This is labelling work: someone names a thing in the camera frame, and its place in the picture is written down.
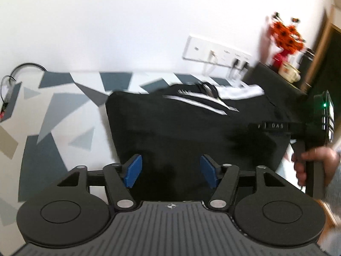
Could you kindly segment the person right hand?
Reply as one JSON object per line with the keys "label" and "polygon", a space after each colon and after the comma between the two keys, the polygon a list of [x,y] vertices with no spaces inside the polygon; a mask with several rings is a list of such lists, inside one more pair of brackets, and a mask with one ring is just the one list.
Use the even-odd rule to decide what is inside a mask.
{"label": "person right hand", "polygon": [[340,155],[329,147],[321,146],[301,154],[294,153],[291,160],[294,162],[294,170],[296,171],[299,186],[306,186],[307,173],[304,162],[308,161],[321,161],[323,163],[324,184],[328,186],[340,164]]}

